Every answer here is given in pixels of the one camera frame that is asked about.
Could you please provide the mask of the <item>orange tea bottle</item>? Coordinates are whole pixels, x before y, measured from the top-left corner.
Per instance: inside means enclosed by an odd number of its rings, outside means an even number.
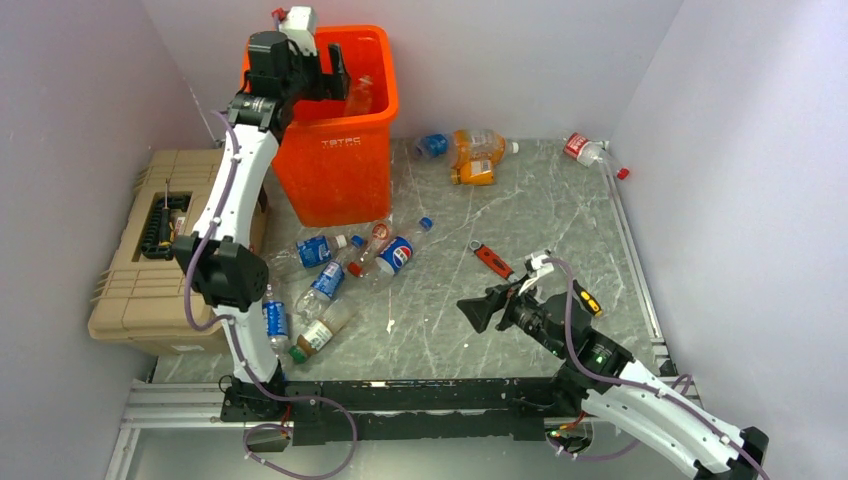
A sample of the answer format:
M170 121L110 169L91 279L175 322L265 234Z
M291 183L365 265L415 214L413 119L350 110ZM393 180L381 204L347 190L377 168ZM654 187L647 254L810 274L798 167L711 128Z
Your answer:
M343 114L345 117L368 115L373 105L373 79L363 75L350 84Z

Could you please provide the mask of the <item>pepsi bottle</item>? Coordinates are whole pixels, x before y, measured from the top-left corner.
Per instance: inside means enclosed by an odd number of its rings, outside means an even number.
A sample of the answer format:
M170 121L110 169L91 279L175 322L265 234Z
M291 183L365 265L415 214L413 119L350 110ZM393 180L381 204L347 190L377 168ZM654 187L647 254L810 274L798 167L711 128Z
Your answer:
M413 258L433 227L429 217L422 217L409 228L401 230L378 253L376 266L382 272L396 275Z

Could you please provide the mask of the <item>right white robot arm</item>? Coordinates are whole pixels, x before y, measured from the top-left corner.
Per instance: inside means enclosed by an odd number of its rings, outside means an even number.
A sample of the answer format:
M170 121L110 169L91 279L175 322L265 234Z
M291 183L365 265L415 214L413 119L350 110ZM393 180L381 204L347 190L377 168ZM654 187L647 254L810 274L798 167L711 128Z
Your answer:
M551 380L557 411L580 410L605 420L653 449L691 479L764 479L769 438L706 412L665 384L623 346L596 330L575 295L539 302L516 285L487 289L457 303L484 332L495 313L499 331L516 327L563 363Z

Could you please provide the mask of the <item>red cap clear bottle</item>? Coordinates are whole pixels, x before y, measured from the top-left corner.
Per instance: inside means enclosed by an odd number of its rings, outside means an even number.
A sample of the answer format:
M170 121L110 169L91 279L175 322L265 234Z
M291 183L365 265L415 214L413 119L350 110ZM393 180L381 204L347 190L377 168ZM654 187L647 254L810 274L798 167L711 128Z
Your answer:
M372 222L367 228L365 243L348 263L347 271L355 277L361 277L369 263L388 244L392 234L393 226L389 219Z

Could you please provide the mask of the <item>blue label bottle white cap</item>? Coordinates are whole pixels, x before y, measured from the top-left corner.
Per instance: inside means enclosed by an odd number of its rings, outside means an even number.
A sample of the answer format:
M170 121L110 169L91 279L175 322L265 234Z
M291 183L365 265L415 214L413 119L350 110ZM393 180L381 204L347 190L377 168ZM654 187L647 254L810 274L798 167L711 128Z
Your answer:
M317 235L297 241L268 256L269 273L272 278L287 281L305 278L347 245L345 235Z

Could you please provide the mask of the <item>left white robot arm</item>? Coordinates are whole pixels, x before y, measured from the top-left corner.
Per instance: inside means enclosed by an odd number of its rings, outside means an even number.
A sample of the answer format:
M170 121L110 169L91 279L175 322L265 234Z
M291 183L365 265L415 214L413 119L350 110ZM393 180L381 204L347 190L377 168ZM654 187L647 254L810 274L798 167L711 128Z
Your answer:
M199 332L223 328L235 376L256 384L248 407L272 420L285 411L288 394L270 382L280 366L262 314L269 268L249 248L254 209L297 103L345 99L350 76L337 44L329 46L331 70L323 70L315 33L307 28L254 33L246 55L240 88L217 114L227 138L209 199L172 250L185 275L188 325Z

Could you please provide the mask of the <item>red label bottle corner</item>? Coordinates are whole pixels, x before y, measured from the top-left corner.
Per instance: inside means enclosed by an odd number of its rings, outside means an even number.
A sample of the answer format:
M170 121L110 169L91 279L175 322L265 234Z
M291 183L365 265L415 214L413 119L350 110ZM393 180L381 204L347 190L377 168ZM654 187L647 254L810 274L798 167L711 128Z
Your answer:
M563 152L584 167L597 169L615 179L627 179L630 170L612 156L606 146L605 142L590 140L574 132L566 139Z

